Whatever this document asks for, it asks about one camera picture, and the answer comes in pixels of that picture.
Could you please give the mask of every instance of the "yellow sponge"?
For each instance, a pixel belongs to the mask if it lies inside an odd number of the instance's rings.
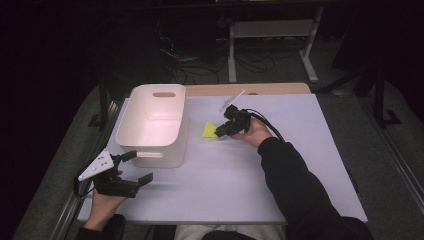
[[[202,138],[217,138],[215,134],[216,126],[213,125],[211,122],[206,122],[205,129],[202,133]]]

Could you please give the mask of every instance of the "person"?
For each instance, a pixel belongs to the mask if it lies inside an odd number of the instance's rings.
[[[90,215],[77,233],[77,240],[115,240],[122,238],[125,217],[115,214],[127,197],[107,196],[93,191]]]
[[[257,148],[262,157],[265,181],[287,221],[289,240],[372,240],[367,226],[356,218],[342,217],[328,194],[311,173],[299,152],[289,142],[273,137],[265,124],[251,118],[247,133],[230,136]],[[238,232],[214,230],[204,240],[252,239]]]

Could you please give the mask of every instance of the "white table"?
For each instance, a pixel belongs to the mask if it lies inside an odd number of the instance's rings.
[[[218,111],[228,96],[187,97],[190,129],[183,164],[174,169],[136,168],[121,163],[125,180],[136,181],[153,172],[154,179],[134,199],[124,202],[118,213],[129,221],[146,224],[281,224],[285,222],[268,190],[261,158],[256,149],[242,141],[203,139],[206,121],[226,121]],[[241,96],[239,109],[262,113],[293,143],[308,168],[323,183],[342,216],[367,217],[349,180],[318,101],[313,94]],[[107,149],[122,154],[115,142],[117,126]],[[86,220],[91,195],[85,200],[79,220]]]

